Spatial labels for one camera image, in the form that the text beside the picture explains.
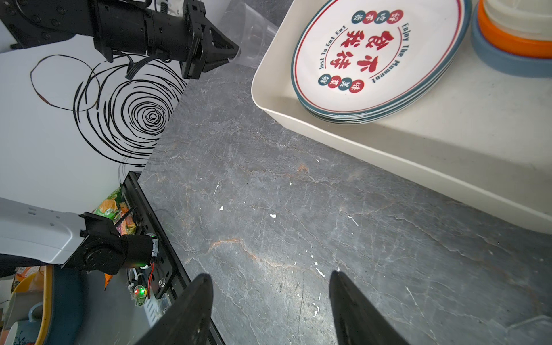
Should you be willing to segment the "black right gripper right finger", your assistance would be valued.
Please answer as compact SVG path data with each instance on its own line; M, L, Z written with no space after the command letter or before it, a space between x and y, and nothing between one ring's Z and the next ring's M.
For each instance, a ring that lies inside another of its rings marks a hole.
M342 271L333 271L329 297L339 344L407 344Z

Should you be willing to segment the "cream bowl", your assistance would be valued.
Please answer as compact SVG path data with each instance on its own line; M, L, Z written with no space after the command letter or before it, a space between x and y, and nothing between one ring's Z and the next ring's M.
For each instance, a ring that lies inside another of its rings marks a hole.
M510 35L551 41L551 0L485 0L491 23Z

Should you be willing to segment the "orange bowl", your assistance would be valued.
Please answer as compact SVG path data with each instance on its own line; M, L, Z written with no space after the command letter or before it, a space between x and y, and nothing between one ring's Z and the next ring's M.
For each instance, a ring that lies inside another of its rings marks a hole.
M551 41L528 40L503 32L489 20L484 11L483 1L477 5L477 9L479 10L479 25L483 36L498 49L523 57L551 58Z

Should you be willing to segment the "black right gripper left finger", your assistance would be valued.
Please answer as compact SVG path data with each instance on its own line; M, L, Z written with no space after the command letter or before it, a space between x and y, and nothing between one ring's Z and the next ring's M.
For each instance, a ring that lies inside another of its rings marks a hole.
M138 345L206 344L213 302L211 276L199 274Z

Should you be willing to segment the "green rim plate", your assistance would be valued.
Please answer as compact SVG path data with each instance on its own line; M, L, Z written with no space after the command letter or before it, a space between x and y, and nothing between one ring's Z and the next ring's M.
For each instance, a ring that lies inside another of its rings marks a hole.
M408 91L406 96L402 96L401 100L394 104L391 104L388 108L376 111L374 114L361 114L359 116L324 115L316 112L314 109L308 106L306 101L303 101L301 99L298 100L303 108L307 110L310 114L315 116L317 119L334 124L368 124L396 114L414 104L418 99L425 96L444 76L444 74L447 72L450 65L454 61L455 55L457 54L457 51L467 33L470 20L471 13L468 12L462 18L459 36L454 40L451 52L445 58L444 64L437 67L437 71L432 72L428 79L424 80L421 86L416 86L412 91Z

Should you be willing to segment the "blue bowl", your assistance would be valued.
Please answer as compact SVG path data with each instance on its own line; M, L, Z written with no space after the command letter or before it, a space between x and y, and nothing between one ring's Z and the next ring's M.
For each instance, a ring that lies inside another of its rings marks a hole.
M489 43L480 30L478 9L473 11L471 23L471 45L483 63L511 76L551 78L551 59L513 55Z

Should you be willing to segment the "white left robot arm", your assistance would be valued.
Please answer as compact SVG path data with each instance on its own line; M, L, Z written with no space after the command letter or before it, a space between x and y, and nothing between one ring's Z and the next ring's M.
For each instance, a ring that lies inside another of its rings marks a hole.
M117 169L143 168L186 83L238 45L227 2L1 3L1 272L63 265Z

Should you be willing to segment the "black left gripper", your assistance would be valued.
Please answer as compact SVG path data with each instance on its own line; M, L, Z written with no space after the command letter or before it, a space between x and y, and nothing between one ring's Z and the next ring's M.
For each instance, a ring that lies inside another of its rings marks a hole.
M182 17L150 10L134 1L90 1L94 47L109 62L115 55L142 55L130 63L125 78L132 80L152 60L180 63L184 79L198 79L233 60L237 43L205 19L201 1L184 1Z

